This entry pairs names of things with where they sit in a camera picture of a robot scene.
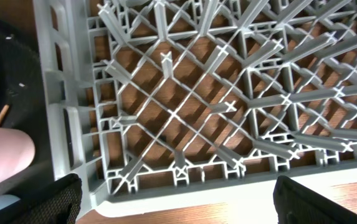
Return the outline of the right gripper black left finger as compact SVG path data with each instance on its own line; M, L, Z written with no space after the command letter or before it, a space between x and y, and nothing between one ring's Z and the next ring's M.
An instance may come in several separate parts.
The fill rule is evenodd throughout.
M0 209L0 223L74 224L80 213L82 180L69 174Z

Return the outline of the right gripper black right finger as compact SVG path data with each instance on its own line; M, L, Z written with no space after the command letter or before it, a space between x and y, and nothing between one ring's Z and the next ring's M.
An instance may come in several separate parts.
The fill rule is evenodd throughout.
M279 224L357 223L356 213L285 175L278 176L273 198Z

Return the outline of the pink plastic cup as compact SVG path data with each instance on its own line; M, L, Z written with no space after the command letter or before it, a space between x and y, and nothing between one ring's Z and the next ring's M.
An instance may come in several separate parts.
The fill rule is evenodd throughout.
M23 171L34 159L31 137L18 129L0 128L0 183Z

